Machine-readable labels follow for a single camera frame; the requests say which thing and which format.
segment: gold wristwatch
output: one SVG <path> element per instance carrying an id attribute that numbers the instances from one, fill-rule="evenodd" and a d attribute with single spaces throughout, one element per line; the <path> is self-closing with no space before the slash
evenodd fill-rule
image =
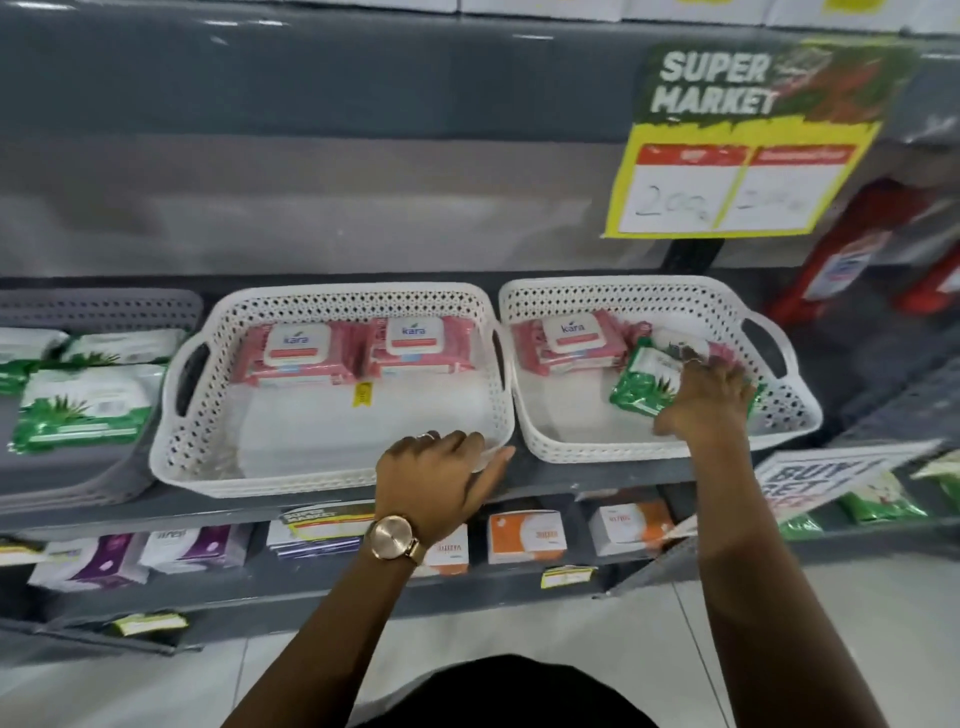
<path id="1" fill-rule="evenodd" d="M 402 516 L 387 516 L 374 521 L 364 537 L 376 558 L 393 561 L 401 556 L 409 556 L 419 566 L 423 563 L 426 548 L 414 536 L 414 528 Z"/>

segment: basket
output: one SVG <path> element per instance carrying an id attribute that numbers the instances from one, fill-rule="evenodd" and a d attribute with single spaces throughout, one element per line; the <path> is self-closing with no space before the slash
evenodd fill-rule
<path id="1" fill-rule="evenodd" d="M 238 347 L 253 326 L 368 322 L 381 316 L 471 319 L 476 324 L 471 338 L 476 371 L 378 379 L 370 406 L 358 405 L 353 385 L 229 384 Z M 481 432 L 490 445 L 482 459 L 486 463 L 514 431 L 513 369 L 507 363 L 512 349 L 501 330 L 487 294 L 464 283 L 342 283 L 238 291 L 214 306 L 200 333 L 170 364 L 151 470 L 163 482 L 212 497 L 371 485 L 384 449 L 400 437 L 430 429 Z M 504 347 L 502 376 L 494 336 Z M 180 379 L 192 353 L 203 345 L 210 356 L 181 415 L 176 409 Z"/>
<path id="2" fill-rule="evenodd" d="M 32 288 L 0 291 L 0 326 L 70 334 L 150 328 L 196 330 L 200 296 L 176 288 Z M 10 440 L 20 397 L 0 397 L 0 434 Z M 57 448 L 18 455 L 0 448 L 0 513 L 112 505 L 153 482 L 147 467 L 155 415 L 135 443 Z"/>
<path id="3" fill-rule="evenodd" d="M 770 448 L 816 430 L 823 411 L 800 376 L 786 334 L 751 311 L 726 285 L 700 276 L 595 276 L 512 280 L 500 289 L 500 319 L 509 327 L 529 319 L 606 308 L 619 319 L 649 321 L 731 346 L 755 383 L 766 385 L 748 422 L 751 449 Z M 766 330 L 786 374 L 777 378 L 743 330 Z M 686 443 L 653 433 L 653 418 L 610 404 L 619 372 L 589 370 L 538 376 L 516 355 L 514 399 L 527 447 L 548 463 L 591 463 L 688 457 Z"/>

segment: person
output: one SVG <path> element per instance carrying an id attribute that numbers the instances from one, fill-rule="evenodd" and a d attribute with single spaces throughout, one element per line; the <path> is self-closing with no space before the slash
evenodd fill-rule
<path id="1" fill-rule="evenodd" d="M 870 690 L 757 485 L 746 436 L 753 395 L 739 368 L 690 360 L 674 403 L 654 423 L 658 434 L 676 435 L 690 447 L 700 576 L 736 725 L 882 728 L 886 722 Z M 454 432 L 408 437 L 384 453 L 376 468 L 376 521 L 363 547 L 224 728 L 348 723 L 377 640 L 421 549 L 476 513 L 514 454 L 513 448 L 501 449 L 469 485 L 483 449 L 480 434 Z M 397 516 L 402 519 L 390 521 Z M 389 527 L 377 533 L 384 519 Z M 400 521 L 409 523 L 412 536 Z M 529 726 L 534 720 L 654 726 L 619 693 L 579 670 L 516 656 L 434 673 L 365 725 Z"/>

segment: tiled floor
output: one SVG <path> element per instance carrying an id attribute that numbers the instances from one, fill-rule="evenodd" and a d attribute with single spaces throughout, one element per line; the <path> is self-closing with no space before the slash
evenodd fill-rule
<path id="1" fill-rule="evenodd" d="M 899 557 L 807 574 L 892 728 L 955 725 L 960 564 Z M 215 728 L 289 640 L 276 635 L 222 643 L 173 660 L 7 670 L 0 672 L 0 716 L 4 724 L 36 728 Z M 661 728 L 732 726 L 703 595 L 694 583 L 618 599 L 390 622 L 361 699 L 376 699 L 438 667 L 506 651 L 579 667 L 622 692 Z"/>

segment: watch face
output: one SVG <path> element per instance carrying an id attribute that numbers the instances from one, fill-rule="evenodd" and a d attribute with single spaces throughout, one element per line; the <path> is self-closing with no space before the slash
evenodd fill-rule
<path id="1" fill-rule="evenodd" d="M 381 559 L 397 559 L 414 541 L 410 523 L 401 516 L 387 516 L 373 527 L 370 534 L 373 553 Z"/>

